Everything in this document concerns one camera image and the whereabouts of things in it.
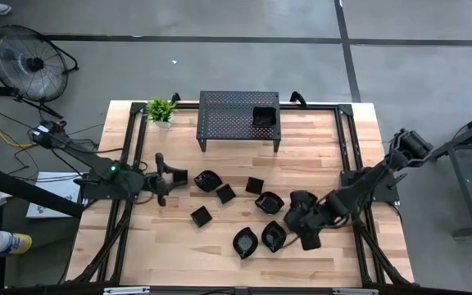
perforated metal shelf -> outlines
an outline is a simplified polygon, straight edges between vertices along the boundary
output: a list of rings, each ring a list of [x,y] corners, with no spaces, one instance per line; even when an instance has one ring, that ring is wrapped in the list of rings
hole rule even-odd
[[[276,125],[252,126],[254,107],[274,107]],[[282,137],[279,118],[276,92],[201,91],[196,138],[200,145],[207,139],[273,140],[277,151]]]

wooden table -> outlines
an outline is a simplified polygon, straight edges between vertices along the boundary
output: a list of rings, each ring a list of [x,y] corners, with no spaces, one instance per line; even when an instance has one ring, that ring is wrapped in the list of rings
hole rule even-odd
[[[130,101],[111,102],[100,149],[121,147],[130,104]],[[384,156],[374,106],[353,103],[352,108],[364,165],[372,166]],[[281,220],[288,206],[275,216],[259,211],[254,205],[257,195],[245,192],[248,176],[264,179],[264,191],[277,193],[286,204],[289,204],[289,193],[295,189],[324,196],[338,187],[338,174],[343,167],[333,112],[282,111],[281,116],[283,137],[277,154],[273,153],[272,142],[261,141],[213,140],[209,142],[207,152],[201,152],[195,137],[196,110],[179,110],[169,131],[148,124],[143,160],[148,163],[149,170],[155,170],[154,154],[162,152],[168,165],[188,169],[189,185],[172,191],[166,207],[159,207],[155,200],[134,207],[122,284],[361,286],[352,227],[323,230],[320,234],[322,247],[307,252],[302,250],[299,241],[276,253],[260,245],[248,259],[241,260],[232,248],[234,235],[247,226],[258,237],[272,220],[285,226]],[[348,136],[347,124],[344,128]],[[120,152],[107,155],[119,158]],[[354,169],[353,159],[350,162]],[[193,178],[203,170],[215,171],[225,184],[231,185],[237,197],[221,205],[215,193],[201,191]],[[146,197],[148,194],[143,193],[140,200]],[[81,273],[102,246],[110,206],[110,201],[96,202],[83,214],[68,279]],[[209,210],[213,220],[199,229],[190,214],[201,206]],[[412,280],[397,214],[386,204],[375,203],[373,215],[380,247],[400,273]],[[294,234],[288,236],[288,241],[292,238]],[[112,264],[116,250],[111,253]],[[372,257],[369,250],[366,253],[374,278]]]

gray floor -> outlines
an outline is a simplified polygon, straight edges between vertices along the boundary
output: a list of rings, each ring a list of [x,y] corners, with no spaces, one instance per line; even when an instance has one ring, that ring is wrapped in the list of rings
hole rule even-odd
[[[14,11],[0,17],[0,25],[49,33],[339,37],[330,0],[8,2]],[[472,1],[343,0],[343,7],[352,38],[472,39]],[[52,104],[69,121],[69,131],[102,123],[112,99],[169,98],[173,92],[194,99],[201,89],[279,91],[283,100],[298,90],[309,101],[351,101],[341,45],[57,44],[81,67]],[[384,140],[406,127],[439,145],[472,119],[471,47],[353,46],[352,55],[362,101],[375,104]],[[36,111],[8,99],[0,99],[0,109],[29,124],[39,119]],[[26,140],[25,129],[6,121],[1,125],[16,140]],[[79,135],[99,140],[100,134],[96,128]],[[14,170],[15,150],[1,143],[0,170]],[[31,154],[40,170],[68,171],[49,152],[34,149]],[[442,159],[406,172],[398,189],[416,282],[472,291],[472,239],[451,238],[453,230],[470,225],[470,218],[450,162]],[[15,278],[7,283],[56,283],[64,265],[49,257],[69,250],[68,242],[34,249],[20,259]]]

